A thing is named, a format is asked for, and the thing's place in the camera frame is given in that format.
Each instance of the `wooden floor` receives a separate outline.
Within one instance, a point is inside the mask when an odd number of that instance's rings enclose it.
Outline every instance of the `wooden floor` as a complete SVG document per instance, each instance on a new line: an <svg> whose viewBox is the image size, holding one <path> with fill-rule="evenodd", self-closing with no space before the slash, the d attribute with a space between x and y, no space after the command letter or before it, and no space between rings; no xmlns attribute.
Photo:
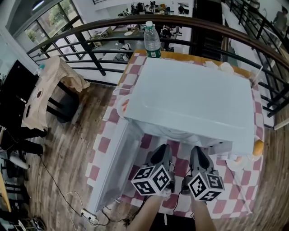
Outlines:
<svg viewBox="0 0 289 231"><path fill-rule="evenodd" d="M113 88L92 84L81 94L84 110L75 125L60 124L47 114L51 132L44 142L48 149L43 155L44 163L55 178L64 196L77 191L84 207L91 194L86 184L85 170L98 130L99 122ZM289 125L265 132L264 166L253 214L247 217L217 219L214 223L218 231L278 231L289 221ZM48 230L73 231L65 201L51 177L40 163L40 158L28 154L29 182L26 186L31 196L30 213L43 218ZM69 202L79 212L81 204L77 195L69 196ZM111 219L120 220L136 211L136 207L125 203L115 203L109 213ZM78 231L94 230L83 218L71 209L72 219ZM100 214L100 224L107 219ZM122 222L98 226L95 230L125 230Z"/></svg>

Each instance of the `window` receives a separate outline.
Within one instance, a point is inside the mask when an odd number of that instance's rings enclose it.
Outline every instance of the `window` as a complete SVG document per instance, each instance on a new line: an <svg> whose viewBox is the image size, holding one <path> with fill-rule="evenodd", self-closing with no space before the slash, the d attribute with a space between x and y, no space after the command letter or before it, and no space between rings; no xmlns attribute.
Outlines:
<svg viewBox="0 0 289 231"><path fill-rule="evenodd" d="M58 32L63 30L68 30L73 27L83 25L82 19L78 15L74 8L71 0L62 0L60 3L56 4L44 14L42 14L35 22L33 22L26 30L26 34L30 40L38 45L45 40L55 36ZM83 32L85 39L90 38L88 32ZM60 39L53 43L51 46L47 46L44 51L49 51L50 49L58 48L60 46L78 42L74 35L70 35L66 38ZM67 54L72 52L84 51L81 45L75 45L72 47L61 48L56 51L48 52L49 56ZM80 55L69 55L62 57L65 60L79 60Z"/></svg>

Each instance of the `bottle cap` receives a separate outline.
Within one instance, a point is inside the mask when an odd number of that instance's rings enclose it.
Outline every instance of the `bottle cap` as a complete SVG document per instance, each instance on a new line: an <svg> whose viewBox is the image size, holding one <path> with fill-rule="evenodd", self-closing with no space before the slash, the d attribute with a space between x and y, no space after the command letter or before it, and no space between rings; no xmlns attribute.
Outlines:
<svg viewBox="0 0 289 231"><path fill-rule="evenodd" d="M145 25L146 25L147 27L152 27L152 26L153 26L153 22L152 22L152 21L147 21L147 22L145 23Z"/></svg>

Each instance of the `ceiling light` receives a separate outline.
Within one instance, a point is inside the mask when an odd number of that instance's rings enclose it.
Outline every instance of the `ceiling light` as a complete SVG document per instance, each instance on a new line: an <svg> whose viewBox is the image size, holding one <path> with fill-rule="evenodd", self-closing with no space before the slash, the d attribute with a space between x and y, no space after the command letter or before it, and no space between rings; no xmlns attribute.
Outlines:
<svg viewBox="0 0 289 231"><path fill-rule="evenodd" d="M33 4L32 10L36 10L36 9L37 9L39 6L41 6L43 3L44 3L44 0L36 1L36 2Z"/></svg>

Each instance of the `green bottle label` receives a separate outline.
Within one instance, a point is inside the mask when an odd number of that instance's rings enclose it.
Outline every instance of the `green bottle label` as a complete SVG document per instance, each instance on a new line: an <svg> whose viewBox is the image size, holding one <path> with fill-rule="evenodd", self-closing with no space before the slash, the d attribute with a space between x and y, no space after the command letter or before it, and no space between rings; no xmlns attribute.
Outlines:
<svg viewBox="0 0 289 231"><path fill-rule="evenodd" d="M146 50L146 55L149 58L160 58L161 57L161 48L155 50L155 51L148 51Z"/></svg>

